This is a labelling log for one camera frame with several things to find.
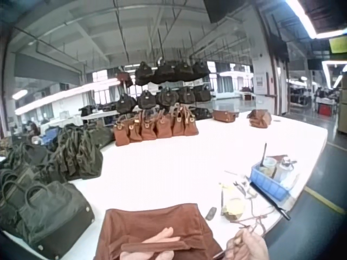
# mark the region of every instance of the bag handle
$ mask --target bag handle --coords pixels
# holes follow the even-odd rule
[[[16,208],[15,206],[13,206],[12,204],[10,204],[8,201],[7,201],[7,198],[6,198],[6,194],[5,194],[5,187],[8,186],[9,184],[12,184],[12,185],[15,185],[18,187],[18,189],[20,191],[23,192],[23,194],[25,194],[25,189],[23,186],[21,186],[20,184],[18,184],[17,182],[13,181],[13,180],[8,180],[5,182],[4,186],[2,187],[2,190],[1,190],[1,194],[2,194],[2,197],[4,198],[5,202],[9,205],[11,205],[13,208]]]
[[[29,207],[32,207],[33,209],[36,209],[36,207],[30,202],[30,198],[29,198],[30,193],[32,191],[40,190],[40,189],[43,189],[43,190],[47,191],[48,194],[51,194],[51,192],[47,189],[47,187],[42,185],[42,184],[35,184],[35,185],[31,186],[30,188],[28,188],[27,191],[25,192],[25,195],[24,195],[25,203]]]

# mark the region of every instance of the dark green handbag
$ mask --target dark green handbag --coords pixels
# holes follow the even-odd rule
[[[70,183],[33,185],[26,190],[24,201],[18,211],[18,229],[24,241],[48,259],[62,258],[94,222],[90,204]]]

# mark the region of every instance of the bag strap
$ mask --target bag strap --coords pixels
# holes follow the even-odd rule
[[[33,186],[31,186],[30,188],[28,188],[25,192],[25,195],[24,195],[24,199],[25,199],[25,203],[29,206],[29,207],[32,207],[33,209],[36,209],[36,207],[30,202],[30,198],[29,196],[31,195],[31,192],[32,191],[35,191],[35,190],[45,190],[47,191],[47,193],[49,195],[52,195],[52,193],[47,189],[46,186],[42,185],[42,184],[35,184]]]

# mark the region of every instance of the white table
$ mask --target white table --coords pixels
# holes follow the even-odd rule
[[[295,166],[301,174],[291,190],[292,198],[283,205],[290,210],[325,146],[327,130],[277,116],[273,116],[273,120],[281,122],[273,121],[268,129],[258,129],[249,126],[247,114],[241,113],[229,124],[212,119],[198,121],[200,134],[197,136],[105,147],[101,177],[73,182],[90,202],[95,222],[62,259],[93,259],[107,209],[138,211],[181,203],[197,203],[202,216],[206,216],[211,207],[217,208],[216,216],[208,224],[217,242],[225,248],[240,225],[229,223],[219,214],[219,182],[233,182],[235,177],[225,170],[250,176],[251,167],[261,159],[265,142],[267,155],[288,154],[298,160]],[[247,203],[241,219],[251,216]],[[258,196],[254,201],[254,213],[269,212],[270,205]],[[262,222],[268,231],[280,219],[281,215],[274,211]],[[14,240],[33,252],[20,239]]]
[[[76,126],[82,126],[83,121],[81,119],[81,116],[79,116],[79,115],[72,116],[72,117],[67,118],[67,119],[53,119],[53,120],[49,121],[48,123],[40,126],[41,135],[44,135],[46,130],[49,127],[59,126],[59,127],[63,128],[67,124],[74,124]]]

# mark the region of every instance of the black tool handle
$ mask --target black tool handle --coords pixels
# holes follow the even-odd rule
[[[262,197],[264,199],[267,200],[267,202],[269,202],[272,206],[275,207],[275,209],[288,221],[291,220],[292,218],[287,214],[287,212],[282,209],[281,207],[279,207],[276,202],[274,202],[264,191],[262,191],[258,186],[256,186],[253,182],[251,182],[249,184],[257,193],[259,193],[260,195],[262,195]]]

